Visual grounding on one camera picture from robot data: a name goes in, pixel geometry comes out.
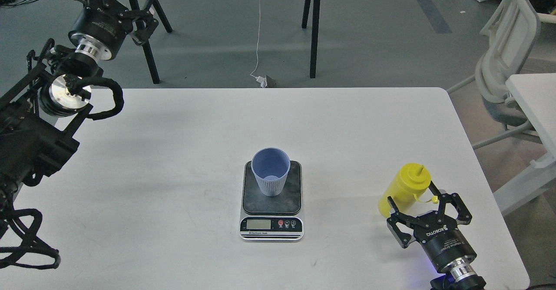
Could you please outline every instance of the black table leg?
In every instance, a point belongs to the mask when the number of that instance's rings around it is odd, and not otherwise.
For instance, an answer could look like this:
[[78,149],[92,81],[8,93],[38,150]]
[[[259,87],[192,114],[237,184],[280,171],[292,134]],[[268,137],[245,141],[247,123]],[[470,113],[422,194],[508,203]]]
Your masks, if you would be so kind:
[[164,10],[162,9],[162,6],[160,5],[159,0],[154,0],[152,5],[155,7],[155,11],[159,15],[160,21],[164,25],[164,28],[166,29],[166,32],[167,33],[172,33],[172,31],[173,31],[172,26],[170,25],[170,23],[168,21],[168,18],[166,17],[166,14],[164,13]]
[[311,36],[311,68],[310,78],[316,77],[316,51],[318,46],[318,18],[320,17],[320,0],[313,0],[313,19]]
[[301,28],[307,28],[307,20],[309,19],[309,8],[311,7],[311,0],[305,0],[305,6],[303,8],[303,21],[301,22]]
[[[129,5],[132,10],[139,10],[139,2],[137,0],[129,0]],[[145,28],[143,21],[135,22],[137,28],[142,30]],[[160,84],[159,72],[156,70],[155,57],[152,55],[151,44],[147,41],[143,45],[143,52],[145,53],[145,58],[147,60],[147,65],[149,66],[149,72],[151,73],[151,78],[153,84]]]

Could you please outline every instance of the white cable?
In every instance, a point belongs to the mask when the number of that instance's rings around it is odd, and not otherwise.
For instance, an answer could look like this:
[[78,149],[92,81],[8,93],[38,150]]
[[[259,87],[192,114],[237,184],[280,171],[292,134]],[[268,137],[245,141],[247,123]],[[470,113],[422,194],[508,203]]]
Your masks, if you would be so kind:
[[257,70],[258,68],[258,43],[261,39],[261,0],[258,0],[258,37],[257,37],[257,64],[255,65],[255,69],[253,70],[253,72],[251,72],[251,76],[253,76],[255,79],[257,79],[256,76],[253,75],[253,73]]

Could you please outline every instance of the chair backrest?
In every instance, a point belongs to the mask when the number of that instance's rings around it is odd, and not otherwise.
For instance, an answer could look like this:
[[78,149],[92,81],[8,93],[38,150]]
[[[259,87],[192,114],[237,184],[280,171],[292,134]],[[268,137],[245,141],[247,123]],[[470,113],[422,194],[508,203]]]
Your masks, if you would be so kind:
[[480,32],[489,37],[489,49],[475,71],[485,100],[504,102],[506,80],[518,74],[540,33],[540,20],[529,0],[502,0]]

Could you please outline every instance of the white chair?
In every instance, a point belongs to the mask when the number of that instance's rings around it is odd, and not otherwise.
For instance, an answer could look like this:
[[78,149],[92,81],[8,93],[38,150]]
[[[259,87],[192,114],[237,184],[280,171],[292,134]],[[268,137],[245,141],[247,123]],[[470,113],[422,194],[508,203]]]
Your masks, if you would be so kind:
[[489,37],[489,48],[477,62],[475,74],[447,90],[451,94],[475,81],[490,116],[503,124],[501,134],[473,144],[473,149],[510,136],[540,143],[506,87],[506,80],[522,69],[539,36],[541,20],[556,23],[556,16],[536,13],[529,0],[502,0],[480,31]]

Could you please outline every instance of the yellow bottle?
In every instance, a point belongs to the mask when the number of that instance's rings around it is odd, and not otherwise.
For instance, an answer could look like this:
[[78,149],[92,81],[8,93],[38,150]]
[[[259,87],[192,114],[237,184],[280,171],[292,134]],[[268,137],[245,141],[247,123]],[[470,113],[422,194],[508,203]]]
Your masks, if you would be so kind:
[[391,196],[401,212],[415,203],[430,185],[430,174],[425,166],[417,163],[405,164],[394,177],[390,186],[379,200],[379,211],[384,217],[390,216],[387,197]]

